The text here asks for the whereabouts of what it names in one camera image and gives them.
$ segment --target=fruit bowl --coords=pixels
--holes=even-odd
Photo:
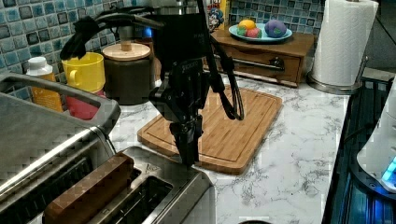
[[[251,38],[247,36],[238,35],[236,32],[237,26],[238,25],[234,25],[228,29],[231,35],[251,42],[277,42],[284,40],[293,34],[293,32],[290,29],[288,29],[286,33],[279,38],[269,37],[267,33],[265,33],[264,31],[265,23],[256,23],[256,27],[262,30],[262,38]]]

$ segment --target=metal handle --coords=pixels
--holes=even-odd
[[[215,54],[215,58],[220,59],[220,56]],[[261,68],[267,68],[270,70],[285,71],[285,63],[283,62],[282,59],[279,59],[278,57],[275,57],[274,59],[270,60],[270,64],[254,63],[254,62],[249,62],[249,61],[240,60],[240,59],[233,59],[233,61],[235,63],[242,63],[242,64],[257,66],[257,67],[261,67]]]
[[[96,115],[91,120],[87,120],[87,122],[97,126],[104,134],[109,134],[111,132],[120,117],[120,106],[114,100],[109,100],[89,92],[38,77],[29,77],[11,72],[0,74],[0,92],[8,90],[16,83],[56,91],[60,94],[77,98],[80,101],[98,107],[99,109]]]
[[[368,61],[369,61],[368,56],[364,56],[361,59],[361,67],[359,68],[359,72],[358,72],[358,75],[356,76],[355,83],[361,82],[361,78],[363,77],[363,73],[364,73],[364,68],[366,67],[366,64]]]

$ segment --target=kitchen counter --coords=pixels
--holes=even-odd
[[[244,174],[224,175],[195,167],[214,184],[217,223],[251,219],[320,223],[349,97],[317,91],[305,83],[293,89],[238,78],[238,84],[282,98],[283,107]],[[137,141],[137,131],[159,113],[151,103],[121,109],[110,134],[116,150],[147,148]],[[186,222],[203,223],[197,219],[203,209],[196,206]]]

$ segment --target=toaster slot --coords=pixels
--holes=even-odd
[[[143,223],[171,190],[172,186],[170,184],[154,176],[148,177],[144,183],[134,190],[126,205],[109,223]]]
[[[53,175],[46,182],[0,214],[2,224],[24,224],[42,213],[54,199],[92,171],[92,162],[84,157]]]

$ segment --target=toaster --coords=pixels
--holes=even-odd
[[[15,85],[35,86],[99,107],[81,120],[11,97]],[[0,223],[29,223],[64,191],[116,153],[108,134],[117,102],[36,77],[0,74]]]

